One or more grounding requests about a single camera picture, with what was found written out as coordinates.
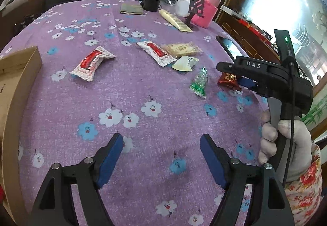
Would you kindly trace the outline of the right white gloved hand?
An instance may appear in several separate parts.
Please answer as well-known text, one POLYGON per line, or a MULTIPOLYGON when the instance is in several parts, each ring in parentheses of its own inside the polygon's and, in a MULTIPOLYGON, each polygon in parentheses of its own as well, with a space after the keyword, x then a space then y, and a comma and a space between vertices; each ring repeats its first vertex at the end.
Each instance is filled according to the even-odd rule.
MULTIPOLYGON (((291 137, 291 121, 281 120, 278 127, 275 128, 270 123, 270 112, 265 110, 261 116, 262 120, 262 138, 258 154, 258 162, 263 165, 277 152, 275 141, 278 134, 281 133, 287 139, 291 137)), ((292 182, 304 174, 311 166, 311 134, 305 124, 300 120, 294 121, 294 140, 295 150, 293 159, 291 159, 288 170, 287 181, 292 182)))

